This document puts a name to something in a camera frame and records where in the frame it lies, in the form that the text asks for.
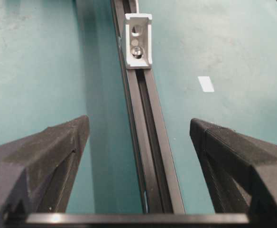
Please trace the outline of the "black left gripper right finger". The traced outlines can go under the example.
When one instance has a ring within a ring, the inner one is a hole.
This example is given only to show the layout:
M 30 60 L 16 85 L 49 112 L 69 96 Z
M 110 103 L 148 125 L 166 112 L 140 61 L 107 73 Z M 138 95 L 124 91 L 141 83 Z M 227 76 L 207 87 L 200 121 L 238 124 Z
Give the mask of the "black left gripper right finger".
M 190 138 L 215 212 L 277 223 L 277 145 L 197 118 Z

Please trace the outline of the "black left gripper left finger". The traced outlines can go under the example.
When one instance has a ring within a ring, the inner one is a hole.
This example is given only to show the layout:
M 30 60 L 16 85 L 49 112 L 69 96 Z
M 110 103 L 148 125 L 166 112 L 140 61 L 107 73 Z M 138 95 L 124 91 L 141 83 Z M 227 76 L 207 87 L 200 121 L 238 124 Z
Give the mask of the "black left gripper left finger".
M 65 212 L 89 134 L 82 115 L 0 145 L 0 220 L 8 213 Z

